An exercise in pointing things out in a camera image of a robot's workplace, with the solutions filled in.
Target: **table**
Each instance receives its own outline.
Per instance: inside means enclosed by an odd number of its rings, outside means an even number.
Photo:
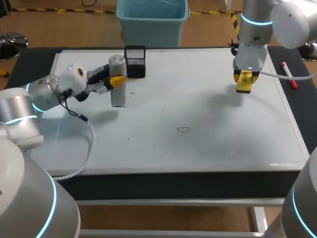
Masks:
[[[54,55],[60,50],[52,48],[30,49],[23,53],[12,73],[8,87],[22,86],[29,82],[27,78],[18,81],[17,79],[21,79],[22,75],[33,75],[34,78],[32,78],[36,80],[49,73]],[[283,74],[282,69],[279,68],[280,62],[283,60],[289,65],[294,76],[308,75],[296,51],[283,48],[269,48],[268,50],[278,74]],[[39,65],[41,66],[40,72],[36,71]],[[311,153],[316,146],[316,140],[314,140],[316,110],[314,104],[312,104],[317,98],[315,87],[310,80],[299,82],[299,90],[296,92],[291,90],[287,81],[281,81],[281,85],[307,149]],[[101,192],[104,199],[155,198],[156,200],[153,203],[157,203],[158,198],[280,198],[286,195],[297,174],[298,171],[84,176],[85,179],[84,177],[77,177],[72,181],[65,181],[61,184],[76,200],[84,201],[95,200],[97,194],[91,192],[96,191],[101,186],[107,187],[106,191],[99,191],[99,195]],[[280,186],[271,187],[273,182],[278,182]],[[177,193],[175,187],[179,187],[182,192]],[[141,193],[140,191],[144,188],[147,192]],[[83,190],[88,191],[84,196],[81,193]]]

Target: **blue led ring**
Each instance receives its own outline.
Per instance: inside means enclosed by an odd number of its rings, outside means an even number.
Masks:
[[[257,25],[257,26],[266,26],[266,25],[270,25],[270,24],[273,23],[272,21],[270,21],[270,22],[256,22],[256,21],[250,21],[250,20],[246,19],[242,13],[241,13],[241,17],[242,17],[242,19],[245,20],[246,22],[248,22],[248,23],[250,23],[250,24],[253,24],[253,25]]]
[[[314,233],[308,228],[308,226],[305,224],[305,222],[303,221],[301,215],[299,215],[299,212],[297,210],[296,204],[295,204],[295,187],[293,187],[293,204],[294,204],[294,209],[295,212],[297,214],[298,219],[300,220],[300,222],[302,223],[303,227],[306,229],[306,231],[313,237],[313,238],[317,238],[317,236],[314,235]]]
[[[53,178],[49,174],[48,174],[48,176],[50,177],[52,185],[53,185],[53,195],[54,195],[53,204],[52,204],[51,212],[49,214],[48,219],[46,220],[46,222],[45,222],[44,226],[42,227],[41,231],[39,232],[39,234],[35,238],[40,238],[44,234],[45,230],[47,229],[47,227],[49,226],[49,224],[51,222],[51,219],[53,217],[53,214],[54,214],[54,211],[55,211],[55,208],[56,208],[56,196],[57,196],[57,194],[56,194],[56,186],[55,186],[55,182],[54,182]]]
[[[30,84],[31,84],[31,83],[28,83],[28,84],[26,85],[25,90],[26,90],[27,92],[29,92]],[[33,105],[33,107],[34,107],[35,110],[37,110],[37,111],[39,111],[39,112],[41,112],[41,113],[44,113],[44,112],[45,112],[45,111],[39,109],[37,106],[35,106],[34,103],[32,103],[32,105]]]

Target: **robotic arm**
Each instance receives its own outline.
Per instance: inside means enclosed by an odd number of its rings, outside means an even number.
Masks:
[[[125,104],[125,59],[85,71],[78,64],[60,77],[48,75],[0,92],[0,237],[77,238],[80,214],[74,199],[25,150],[43,142],[37,115],[70,97],[110,91],[113,106]]]
[[[317,38],[314,0],[244,0],[241,18],[239,48],[233,60],[240,93],[251,92],[265,63],[265,46],[273,34],[281,46],[289,49]]]

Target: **marker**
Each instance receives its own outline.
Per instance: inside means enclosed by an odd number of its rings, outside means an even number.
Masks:
[[[282,67],[283,67],[283,70],[284,70],[284,72],[286,73],[286,75],[288,77],[293,77],[285,62],[282,62]],[[292,89],[296,90],[297,89],[297,84],[296,84],[295,80],[291,79],[289,81],[291,83]]]

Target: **yellow tape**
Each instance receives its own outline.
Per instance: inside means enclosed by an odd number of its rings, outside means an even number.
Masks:
[[[57,11],[57,13],[63,13],[63,12],[65,12],[66,10],[65,9],[59,9],[58,11]]]

